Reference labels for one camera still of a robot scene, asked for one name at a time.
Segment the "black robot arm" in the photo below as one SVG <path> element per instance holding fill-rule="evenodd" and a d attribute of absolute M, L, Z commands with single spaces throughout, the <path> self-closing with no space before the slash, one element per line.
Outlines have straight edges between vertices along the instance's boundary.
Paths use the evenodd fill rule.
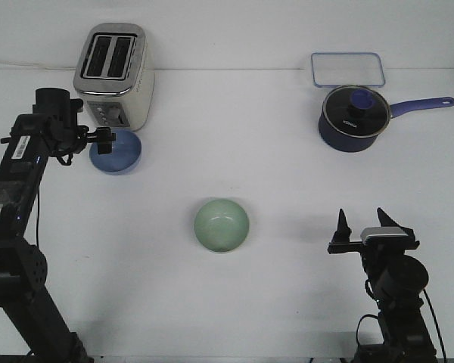
<path fill-rule="evenodd" d="M 45 255 L 24 237 L 49 159 L 69 166 L 89 143 L 103 154 L 112 151 L 115 134 L 79 125 L 82 108 L 67 90 L 39 88 L 32 112 L 19 115 L 0 141 L 6 147 L 0 162 L 0 309 L 39 362 L 94 360 L 45 286 Z"/>
<path fill-rule="evenodd" d="M 343 210 L 328 244 L 328 253 L 358 253 L 366 274 L 365 291 L 378 307 L 382 343 L 364 344 L 356 339 L 354 362 L 436 362 L 434 348 L 421 314 L 421 293 L 428 285 L 425 266 L 406 254 L 420 242 L 411 228 L 377 209 L 378 227 L 365 228 L 360 241 L 351 241 Z"/>

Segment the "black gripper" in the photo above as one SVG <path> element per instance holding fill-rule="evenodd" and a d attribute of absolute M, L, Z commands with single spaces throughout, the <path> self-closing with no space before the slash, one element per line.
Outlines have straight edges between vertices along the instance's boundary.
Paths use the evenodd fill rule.
<path fill-rule="evenodd" d="M 381 227 L 398 227 L 408 231 L 407 227 L 399 225 L 380 207 L 376 209 L 378 221 Z M 328 245 L 328 253 L 359 253 L 362 260 L 362 267 L 369 280 L 378 279 L 387 267 L 388 260 L 394 256 L 401 256 L 406 250 L 416 250 L 417 240 L 405 240 L 399 238 L 380 239 L 374 243 L 365 245 L 362 241 L 350 242 L 351 228 L 347 224 L 346 215 L 343 209 L 339 210 L 337 228 Z"/>
<path fill-rule="evenodd" d="M 38 88 L 35 92 L 33 112 L 45 116 L 42 134 L 50 154 L 78 154 L 92 142 L 96 143 L 98 154 L 110 154 L 116 134 L 109 127 L 99 127 L 94 133 L 88 126 L 80 126 L 78 113 L 70 109 L 71 99 L 68 90 L 62 88 Z"/>

